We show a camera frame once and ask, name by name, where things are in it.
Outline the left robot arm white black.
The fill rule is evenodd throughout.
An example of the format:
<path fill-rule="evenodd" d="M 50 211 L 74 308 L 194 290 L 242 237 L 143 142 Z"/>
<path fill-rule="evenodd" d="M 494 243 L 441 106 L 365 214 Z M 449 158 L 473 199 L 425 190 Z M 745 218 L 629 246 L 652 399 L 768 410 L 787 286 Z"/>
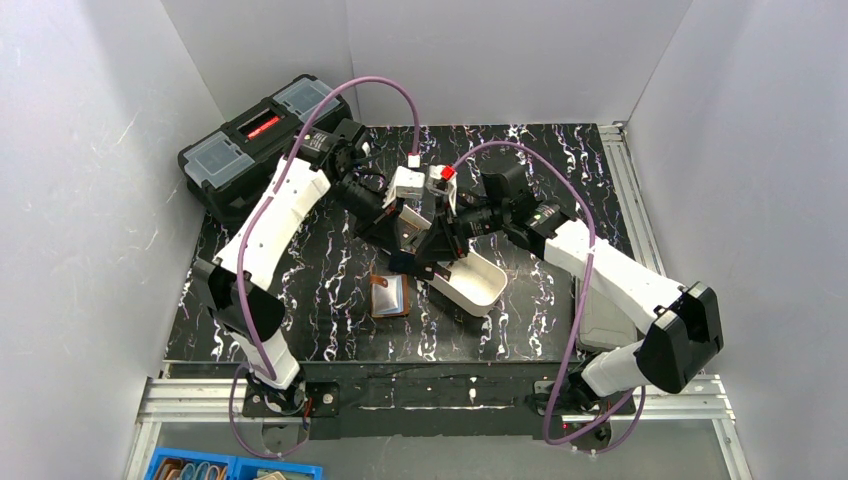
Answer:
<path fill-rule="evenodd" d="M 232 240 L 193 266 L 202 303 L 233 334 L 253 377 L 272 389 L 290 388 L 300 365 L 282 332 L 285 305 L 269 288 L 313 208 L 330 197 L 354 216 L 357 238 L 389 254 L 401 249 L 403 202 L 367 185 L 368 141 L 366 127 L 350 119 L 332 131 L 310 129 L 295 158 L 279 160 Z"/>

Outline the brown leather card holder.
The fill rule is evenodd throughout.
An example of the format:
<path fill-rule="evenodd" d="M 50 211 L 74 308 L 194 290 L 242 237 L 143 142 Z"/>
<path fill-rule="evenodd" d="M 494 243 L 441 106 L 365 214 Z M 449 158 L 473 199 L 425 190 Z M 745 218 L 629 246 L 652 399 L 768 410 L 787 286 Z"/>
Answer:
<path fill-rule="evenodd" d="M 406 316 L 411 309 L 406 274 L 378 275 L 372 273 L 370 282 L 370 314 L 373 318 Z"/>

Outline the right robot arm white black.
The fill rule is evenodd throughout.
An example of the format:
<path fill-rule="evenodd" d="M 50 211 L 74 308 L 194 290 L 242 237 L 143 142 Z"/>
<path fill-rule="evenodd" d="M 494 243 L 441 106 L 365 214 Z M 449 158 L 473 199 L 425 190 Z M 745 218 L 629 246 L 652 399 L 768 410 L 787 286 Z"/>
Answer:
<path fill-rule="evenodd" d="M 642 339 L 601 352 L 564 375 L 552 393 L 571 408 L 588 409 L 618 392 L 652 385 L 677 394 L 723 348 L 718 298 L 701 282 L 685 286 L 629 258 L 599 238 L 587 221 L 570 216 L 556 199 L 541 199 L 521 167 L 484 175 L 483 197 L 459 206 L 457 171 L 432 165 L 396 172 L 396 198 L 433 195 L 435 213 L 415 250 L 415 261 L 441 282 L 471 254 L 469 241 L 497 231 L 517 247 L 583 277 L 582 292 L 610 300 Z"/>

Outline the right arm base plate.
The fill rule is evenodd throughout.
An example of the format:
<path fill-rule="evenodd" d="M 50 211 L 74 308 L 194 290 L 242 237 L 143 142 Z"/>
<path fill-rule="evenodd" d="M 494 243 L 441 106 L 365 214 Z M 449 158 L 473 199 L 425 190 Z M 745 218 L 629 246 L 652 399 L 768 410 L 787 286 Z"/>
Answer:
<path fill-rule="evenodd" d="M 531 392 L 524 396 L 523 403 L 532 412 L 543 416 L 546 412 L 551 394 L 553 392 L 553 379 L 537 380 L 533 383 Z M 562 390 L 558 395 L 552 409 L 552 417 L 556 416 L 592 416 L 597 417 L 611 410 L 616 403 L 624 398 L 623 392 L 615 393 L 602 399 L 589 399 L 588 397 L 570 396 L 569 383 L 563 382 Z"/>

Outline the black VIP card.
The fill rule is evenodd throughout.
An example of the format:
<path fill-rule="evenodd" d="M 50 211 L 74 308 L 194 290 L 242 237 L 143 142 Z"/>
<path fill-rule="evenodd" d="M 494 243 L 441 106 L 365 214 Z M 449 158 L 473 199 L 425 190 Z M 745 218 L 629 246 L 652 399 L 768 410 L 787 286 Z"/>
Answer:
<path fill-rule="evenodd" d="M 412 274 L 416 269 L 415 255 L 405 251 L 392 253 L 389 257 L 388 268 L 399 274 Z"/>

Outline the white oblong tray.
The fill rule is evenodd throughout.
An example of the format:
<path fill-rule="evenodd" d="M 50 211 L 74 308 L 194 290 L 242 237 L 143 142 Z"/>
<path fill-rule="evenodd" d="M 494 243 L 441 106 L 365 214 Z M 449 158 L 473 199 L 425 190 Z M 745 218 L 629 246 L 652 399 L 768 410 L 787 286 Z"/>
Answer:
<path fill-rule="evenodd" d="M 430 222 L 424 218 L 423 237 L 429 227 Z M 483 317 L 498 303 L 508 284 L 508 277 L 501 268 L 476 251 L 471 250 L 466 256 L 449 281 L 436 277 L 424 282 L 469 315 Z"/>

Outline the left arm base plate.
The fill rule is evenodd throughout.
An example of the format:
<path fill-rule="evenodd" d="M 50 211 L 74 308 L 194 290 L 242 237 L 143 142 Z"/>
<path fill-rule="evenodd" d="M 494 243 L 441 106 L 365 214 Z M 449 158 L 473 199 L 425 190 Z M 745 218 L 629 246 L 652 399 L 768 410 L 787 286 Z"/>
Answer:
<path fill-rule="evenodd" d="M 280 393 L 264 384 L 249 384 L 241 405 L 246 418 L 332 418 L 339 414 L 340 386 L 335 382 L 301 382 Z"/>

